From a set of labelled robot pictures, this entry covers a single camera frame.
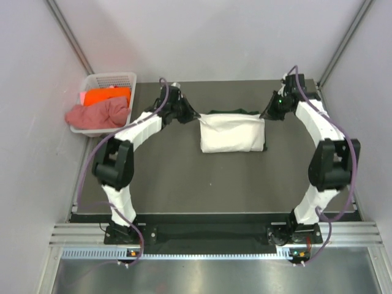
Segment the white green ringer t-shirt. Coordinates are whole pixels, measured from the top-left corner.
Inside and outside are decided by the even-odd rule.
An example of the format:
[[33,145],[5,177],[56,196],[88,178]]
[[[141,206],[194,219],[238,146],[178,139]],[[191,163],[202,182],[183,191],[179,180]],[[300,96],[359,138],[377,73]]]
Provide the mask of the white green ringer t-shirt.
[[266,151],[265,120],[257,111],[213,110],[198,121],[203,153]]

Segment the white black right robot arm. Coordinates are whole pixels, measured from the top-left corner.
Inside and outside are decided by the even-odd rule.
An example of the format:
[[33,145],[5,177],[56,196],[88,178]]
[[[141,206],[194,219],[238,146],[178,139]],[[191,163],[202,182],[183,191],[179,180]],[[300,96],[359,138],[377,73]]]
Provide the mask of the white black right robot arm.
[[319,95],[307,90],[304,75],[287,73],[281,85],[280,90],[273,92],[261,118],[282,121],[287,113],[293,113],[309,132],[315,152],[307,170],[309,188],[301,203],[288,215],[286,225],[274,228],[269,239],[278,246],[317,243],[319,213],[342,189],[351,185],[361,145],[357,139],[348,139],[331,122]]

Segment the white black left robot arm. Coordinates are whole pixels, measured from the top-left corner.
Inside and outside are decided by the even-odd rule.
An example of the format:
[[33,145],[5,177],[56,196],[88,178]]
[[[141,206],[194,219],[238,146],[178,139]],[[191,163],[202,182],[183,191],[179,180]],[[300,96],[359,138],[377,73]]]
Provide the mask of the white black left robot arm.
[[130,194],[135,170],[134,152],[172,121],[186,124],[199,117],[181,92],[179,83],[163,86],[160,97],[150,107],[97,150],[92,174],[105,192],[111,209],[105,244],[125,245],[141,241],[141,229],[134,224],[137,213]]

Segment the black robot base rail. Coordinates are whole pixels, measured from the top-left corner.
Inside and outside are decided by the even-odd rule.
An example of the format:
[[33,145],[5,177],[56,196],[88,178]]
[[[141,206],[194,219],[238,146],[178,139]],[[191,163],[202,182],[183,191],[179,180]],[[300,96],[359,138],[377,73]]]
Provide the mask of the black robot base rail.
[[[134,224],[141,229],[145,254],[239,255],[275,253],[269,233],[286,225],[289,213],[139,214]],[[320,227],[317,243],[322,244]]]

